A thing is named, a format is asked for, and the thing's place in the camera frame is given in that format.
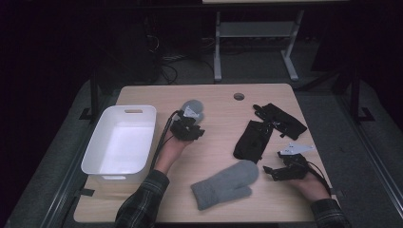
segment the plaid sleeve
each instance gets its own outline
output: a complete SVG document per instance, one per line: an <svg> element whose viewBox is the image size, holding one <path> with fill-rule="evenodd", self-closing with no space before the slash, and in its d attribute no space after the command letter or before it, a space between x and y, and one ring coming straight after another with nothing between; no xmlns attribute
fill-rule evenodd
<svg viewBox="0 0 403 228"><path fill-rule="evenodd" d="M119 208L115 227L154 227L168 184L169 179L165 174L152 170L139 189Z"/></svg>
<svg viewBox="0 0 403 228"><path fill-rule="evenodd" d="M347 228L351 227L344 213L334 199L321 199L311 205L317 227Z"/></svg>

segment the white basket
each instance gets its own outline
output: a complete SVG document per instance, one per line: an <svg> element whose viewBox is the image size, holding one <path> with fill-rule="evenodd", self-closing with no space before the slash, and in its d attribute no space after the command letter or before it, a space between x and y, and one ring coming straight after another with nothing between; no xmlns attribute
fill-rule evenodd
<svg viewBox="0 0 403 228"><path fill-rule="evenodd" d="M157 111L151 105L115 105L97 123L81 164L98 181L142 182Z"/></svg>

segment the table surface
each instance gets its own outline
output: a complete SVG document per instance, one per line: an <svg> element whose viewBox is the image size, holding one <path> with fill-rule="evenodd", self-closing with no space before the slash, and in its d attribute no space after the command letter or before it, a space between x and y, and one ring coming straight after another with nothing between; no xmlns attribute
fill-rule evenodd
<svg viewBox="0 0 403 228"><path fill-rule="evenodd" d="M241 93L242 101L234 99ZM258 162L259 178L250 185L252 196L218 204L204 211L197 209L190 185L205 180L238 162L232 155L235 145L250 120L260 121L252 105L272 103L306 125L292 88L285 84L259 85L149 85L124 87L117 105L153 105L157 122L150 157L161 137L169 116L188 101L203 103L204 119L200 123L205 133L183 151L169 171L170 185L163 197L158 222L294 222L312 221L308 201L286 182L273 181L262 166L284 167L277 152L293 142L274 130L270 142ZM295 143L313 145L308 130ZM324 173L320 156L314 149L304 154ZM136 191L139 184L99 183L92 177L86 189L95 190L92 197L81 196L74 213L79 222L111 222L122 203Z"/></svg>

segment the gray mitten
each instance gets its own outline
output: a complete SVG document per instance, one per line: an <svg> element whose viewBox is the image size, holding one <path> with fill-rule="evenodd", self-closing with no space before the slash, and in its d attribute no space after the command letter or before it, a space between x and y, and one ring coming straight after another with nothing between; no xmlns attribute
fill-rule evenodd
<svg viewBox="0 0 403 228"><path fill-rule="evenodd" d="M221 202L250 196L252 189L248 185L255 182L258 176L256 164L242 160L207 180L192 184L198 209L201 211Z"/></svg>

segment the black sensor glove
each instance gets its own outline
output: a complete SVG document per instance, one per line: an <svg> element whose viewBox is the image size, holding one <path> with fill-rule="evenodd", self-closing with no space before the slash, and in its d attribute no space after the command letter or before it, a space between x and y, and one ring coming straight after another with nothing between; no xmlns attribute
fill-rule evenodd
<svg viewBox="0 0 403 228"><path fill-rule="evenodd" d="M273 128L265 123L250 121L234 150L234 157L258 163L269 143Z"/></svg>
<svg viewBox="0 0 403 228"><path fill-rule="evenodd" d="M274 104L268 104L260 108L258 105L254 105L257 110L255 113L261 117L265 122L268 122L273 128L281 132L281 137L284 135L290 137L293 140L297 140L299 135L306 131L307 127L299 120L279 109Z"/></svg>

